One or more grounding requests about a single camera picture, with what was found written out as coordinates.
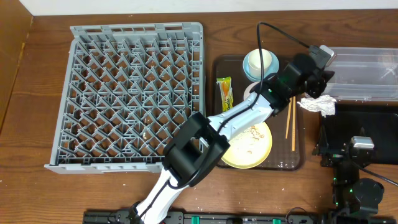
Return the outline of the yellow green snack wrapper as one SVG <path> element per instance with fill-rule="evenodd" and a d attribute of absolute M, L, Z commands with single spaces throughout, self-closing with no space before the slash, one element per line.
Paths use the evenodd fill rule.
<path fill-rule="evenodd" d="M 233 89 L 231 86 L 231 81 L 231 77 L 216 79 L 216 82 L 220 88 L 221 105 L 223 112 L 228 111 L 233 107 Z"/>

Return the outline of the white tissue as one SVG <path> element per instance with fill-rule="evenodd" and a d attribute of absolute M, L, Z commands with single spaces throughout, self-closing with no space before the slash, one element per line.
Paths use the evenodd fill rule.
<path fill-rule="evenodd" d="M 302 98 L 297 104 L 307 111 L 321 112 L 323 117 L 335 115 L 336 113 L 336 100 L 330 95 L 322 95 L 318 98 Z"/>

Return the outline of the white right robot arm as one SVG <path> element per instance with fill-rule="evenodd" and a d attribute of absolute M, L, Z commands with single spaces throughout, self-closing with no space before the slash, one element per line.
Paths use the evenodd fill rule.
<path fill-rule="evenodd" d="M 371 223 L 371 217 L 378 213 L 383 198 L 381 183 L 361 178 L 359 162 L 370 160 L 374 149 L 370 137 L 353 136 L 339 149 L 332 149 L 326 129 L 320 128 L 318 143 L 313 154 L 320 156 L 322 167 L 333 169 L 332 198 L 336 208 L 318 217 L 318 223 Z"/>

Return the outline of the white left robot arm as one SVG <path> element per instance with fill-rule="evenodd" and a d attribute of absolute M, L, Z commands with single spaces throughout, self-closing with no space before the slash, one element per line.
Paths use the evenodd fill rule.
<path fill-rule="evenodd" d="M 307 54 L 295 55 L 283 71 L 266 76 L 230 110 L 207 118 L 201 113 L 189 117 L 164 148 L 163 169 L 154 188 L 145 200 L 130 208 L 130 222 L 160 223 L 180 193 L 213 170 L 232 138 L 276 116 L 293 96 L 307 93 L 318 98 L 334 75 L 326 71 L 334 57 L 331 48 L 311 45 Z"/>

